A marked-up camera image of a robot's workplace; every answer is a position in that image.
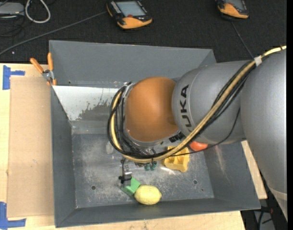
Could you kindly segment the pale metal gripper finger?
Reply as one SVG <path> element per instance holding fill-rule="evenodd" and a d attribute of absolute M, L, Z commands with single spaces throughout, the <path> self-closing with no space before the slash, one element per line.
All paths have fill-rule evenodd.
<path fill-rule="evenodd" d="M 123 172 L 123 186 L 131 186 L 132 172 L 125 171 Z"/>

